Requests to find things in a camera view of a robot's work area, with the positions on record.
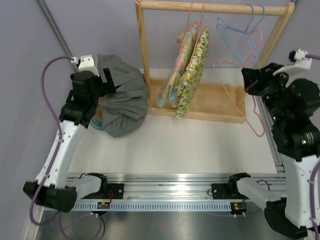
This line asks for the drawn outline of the grey skirt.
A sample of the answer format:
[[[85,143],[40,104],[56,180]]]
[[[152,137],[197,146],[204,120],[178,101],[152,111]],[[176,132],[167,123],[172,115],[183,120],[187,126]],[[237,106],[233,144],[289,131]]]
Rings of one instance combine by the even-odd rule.
[[[123,137],[137,130],[148,112],[149,89],[139,69],[125,63],[119,56],[97,55],[100,74],[108,68],[115,93],[107,95],[101,106],[101,127],[113,138]]]

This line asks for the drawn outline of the lemon print skirt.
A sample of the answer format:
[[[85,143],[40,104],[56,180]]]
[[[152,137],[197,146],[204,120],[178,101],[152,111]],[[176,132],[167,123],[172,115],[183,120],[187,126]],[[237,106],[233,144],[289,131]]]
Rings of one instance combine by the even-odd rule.
[[[204,28],[192,61],[186,67],[180,80],[176,83],[173,94],[169,97],[170,105],[176,108],[175,117],[183,118],[190,109],[200,80],[203,76],[209,47],[209,30]]]

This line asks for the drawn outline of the pink wire hanger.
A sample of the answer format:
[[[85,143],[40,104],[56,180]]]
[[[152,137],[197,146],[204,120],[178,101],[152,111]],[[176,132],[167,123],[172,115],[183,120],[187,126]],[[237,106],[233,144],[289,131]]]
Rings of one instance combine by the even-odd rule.
[[[176,59],[175,67],[174,67],[174,73],[178,74],[179,76],[181,76],[185,72],[187,64],[188,64],[188,60],[189,60],[190,54],[191,54],[193,37],[190,36],[190,32],[192,30],[192,26],[190,25],[190,18],[191,18],[191,11],[192,11],[192,7],[193,7],[193,3],[194,2],[191,3],[190,8],[189,8],[185,34],[183,37],[183,41],[180,43],[180,50],[179,50],[179,54]]]
[[[194,44],[194,47],[193,47],[193,50],[192,50],[192,54],[191,54],[189,63],[191,63],[191,61],[192,61],[192,59],[193,59],[193,56],[194,56],[194,54],[195,54],[195,52],[196,52],[197,44],[198,44],[198,41],[199,41],[199,38],[200,38],[200,34],[201,34],[201,30],[202,30],[203,18],[204,18],[204,12],[205,12],[206,4],[207,4],[207,2],[204,2],[203,5],[202,5],[201,18],[200,18],[200,22],[199,22],[199,27],[198,27],[198,32],[197,32],[197,36],[196,36],[196,41],[195,41],[195,44]]]
[[[254,45],[254,42],[253,42],[253,39],[252,39],[252,35],[255,33],[255,32],[259,32],[259,41],[257,43],[257,45]],[[224,88],[226,94],[228,95],[228,97],[230,98],[231,102],[233,103],[233,105],[236,107],[236,109],[238,110],[238,112],[240,113],[240,115],[242,116],[242,118],[244,119],[244,121],[248,124],[248,126],[251,128],[251,130],[253,131],[253,133],[261,138],[264,136],[265,132],[266,132],[266,129],[265,129],[265,126],[264,126],[264,123],[263,123],[263,120],[262,120],[262,117],[256,112],[256,107],[257,107],[257,103],[256,103],[256,100],[254,97],[252,97],[253,99],[253,113],[258,117],[259,121],[260,121],[260,124],[262,126],[262,133],[261,134],[258,134],[257,131],[254,129],[254,127],[251,125],[251,123],[248,121],[247,117],[244,115],[244,113],[242,112],[241,110],[241,107],[245,105],[245,98],[246,96],[248,95],[246,92],[245,92],[245,89],[243,86],[239,86],[239,90],[240,92],[237,93],[237,98],[236,100],[233,100],[233,98],[231,97],[230,93],[228,92],[227,90],[227,87],[225,86],[225,84],[223,83],[222,79],[221,79],[221,76],[220,74],[218,73],[217,71],[217,68],[216,68],[216,63],[220,63],[220,64],[229,64],[229,65],[235,65],[235,66],[241,66],[241,67],[247,67],[250,60],[251,60],[251,57],[252,56],[256,56],[256,49],[257,47],[260,46],[261,42],[262,42],[262,39],[263,39],[263,32],[260,30],[260,29],[255,29],[253,30],[247,37],[246,37],[246,40],[248,41],[248,43],[251,43],[252,45],[252,48],[251,48],[251,53],[249,55],[249,57],[244,61],[242,62],[241,60],[239,60],[239,63],[235,63],[235,62],[229,62],[229,61],[221,61],[219,59],[215,59],[213,61],[213,69],[215,71],[215,74],[216,76],[218,77],[222,87]]]

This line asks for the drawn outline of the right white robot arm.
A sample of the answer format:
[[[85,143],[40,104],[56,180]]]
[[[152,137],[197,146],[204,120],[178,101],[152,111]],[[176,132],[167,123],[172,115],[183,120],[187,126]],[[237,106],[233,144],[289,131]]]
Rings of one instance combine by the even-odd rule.
[[[320,233],[320,131],[311,121],[320,107],[320,89],[305,78],[289,82],[292,70],[277,63],[241,70],[245,92],[260,97],[272,118],[272,138],[283,156],[286,195],[266,190],[245,172],[231,175],[223,188],[232,198],[253,201],[272,230],[298,240],[309,231]]]

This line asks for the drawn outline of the pastel floral skirt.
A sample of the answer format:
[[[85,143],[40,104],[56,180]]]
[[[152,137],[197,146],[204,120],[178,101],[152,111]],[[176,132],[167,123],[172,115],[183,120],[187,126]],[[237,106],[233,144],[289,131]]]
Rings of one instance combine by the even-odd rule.
[[[167,103],[170,96],[173,94],[173,90],[177,82],[186,71],[196,44],[198,33],[199,24],[194,22],[193,24],[190,24],[185,31],[182,31],[176,38],[175,41],[180,47],[180,50],[171,73],[165,79],[164,84],[156,96],[156,102],[160,108]]]

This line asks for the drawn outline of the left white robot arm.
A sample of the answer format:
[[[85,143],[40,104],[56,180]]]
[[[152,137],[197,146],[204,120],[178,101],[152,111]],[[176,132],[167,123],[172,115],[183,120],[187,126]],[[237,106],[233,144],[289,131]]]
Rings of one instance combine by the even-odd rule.
[[[109,183],[102,173],[90,172],[74,181],[67,180],[77,146],[96,113],[99,98],[115,92],[109,69],[105,74],[107,82],[103,82],[95,67],[71,74],[72,90],[56,118],[57,135],[47,160],[35,180],[23,186],[32,205],[68,213],[80,199],[123,199],[124,184]]]

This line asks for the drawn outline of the tan skirt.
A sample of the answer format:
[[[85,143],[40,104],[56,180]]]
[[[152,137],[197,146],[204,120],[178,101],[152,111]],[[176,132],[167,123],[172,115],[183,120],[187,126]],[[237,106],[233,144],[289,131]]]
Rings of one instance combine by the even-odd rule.
[[[97,108],[95,109],[95,118],[102,122],[102,106],[98,103]]]

